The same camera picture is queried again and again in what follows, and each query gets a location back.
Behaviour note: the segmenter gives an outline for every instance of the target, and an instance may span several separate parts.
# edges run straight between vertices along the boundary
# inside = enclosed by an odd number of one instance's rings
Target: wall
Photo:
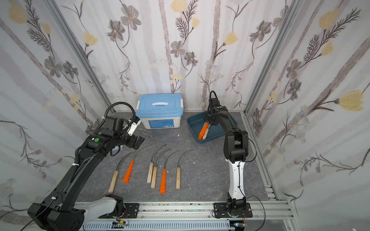
[[[0,227],[20,230],[106,107],[43,1],[0,6]]]
[[[291,0],[56,2],[111,101],[176,92],[205,110],[215,90],[243,110]]]
[[[304,1],[248,113],[302,231],[370,227],[369,10]]]

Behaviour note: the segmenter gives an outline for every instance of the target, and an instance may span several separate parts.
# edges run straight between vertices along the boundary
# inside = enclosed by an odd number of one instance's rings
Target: gray table surface
[[[179,128],[172,129],[151,129],[153,139],[143,135],[136,130],[135,135],[145,138],[142,147],[153,144],[141,151],[135,159],[131,176],[128,183],[123,183],[123,177],[130,165],[131,156],[127,157],[119,169],[119,174],[114,190],[114,194],[123,197],[124,201],[219,201],[226,200],[229,190],[230,176],[229,166],[223,155],[224,136],[199,144],[195,141],[187,125],[187,118],[199,112],[184,112],[181,117]],[[130,118],[131,113],[116,113],[117,116]],[[238,126],[244,129],[240,113],[231,113],[237,121]],[[171,151],[180,150],[179,153],[170,157],[167,162],[166,170],[166,193],[159,193],[161,185],[163,164],[168,155],[163,155],[159,160],[157,183],[155,189],[150,188],[147,183],[148,169],[153,150],[167,144]],[[249,143],[249,156],[247,160],[253,158],[252,147]],[[177,161],[181,153],[193,149],[181,162],[181,188],[177,190],[176,169]],[[108,193],[109,186],[113,177],[114,170],[119,160],[126,153],[132,152],[126,146],[116,156],[107,156],[97,166],[90,178],[83,187],[77,201],[95,201]],[[244,168],[244,191],[246,196],[255,195],[260,200],[268,200],[265,187],[255,161],[245,163]]]

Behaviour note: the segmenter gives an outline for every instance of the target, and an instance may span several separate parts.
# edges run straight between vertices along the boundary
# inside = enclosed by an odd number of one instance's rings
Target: blue tray
[[[209,127],[208,135],[207,135],[207,138],[205,140],[198,139],[199,132],[201,132],[201,130],[203,128],[203,125],[205,123],[205,121],[203,120],[205,115],[206,115],[206,112],[201,112],[199,114],[196,114],[194,116],[190,116],[188,118],[188,126],[189,126],[189,129],[190,129],[190,132],[191,132],[191,134],[193,134],[195,140],[198,143],[206,143],[208,141],[217,139],[217,138],[225,135],[225,132],[223,132],[223,129],[222,129],[221,125],[218,124],[217,126],[212,125],[211,127]],[[230,116],[230,117],[234,121],[234,123],[236,125],[238,125],[237,122],[234,120],[234,118],[232,116]]]

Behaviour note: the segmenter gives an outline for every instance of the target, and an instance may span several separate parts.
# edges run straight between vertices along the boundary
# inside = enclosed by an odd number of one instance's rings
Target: orange plastic handle
[[[130,178],[131,170],[132,170],[133,165],[134,165],[134,161],[132,160],[130,166],[127,169],[126,175],[123,178],[123,181],[122,181],[123,183],[128,183],[128,179]]]
[[[163,169],[160,193],[166,193],[166,169]]]
[[[209,124],[209,123],[206,123],[206,124],[203,126],[203,128],[202,128],[201,132],[199,132],[199,136],[198,136],[198,139],[199,139],[199,140],[201,140],[201,139],[203,138],[204,133],[206,132],[206,130],[207,130],[207,128],[208,128],[208,124]]]

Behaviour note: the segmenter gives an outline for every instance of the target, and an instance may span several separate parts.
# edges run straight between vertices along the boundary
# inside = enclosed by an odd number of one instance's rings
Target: label sticker
[[[173,119],[163,119],[163,120],[149,120],[150,128],[173,128]]]

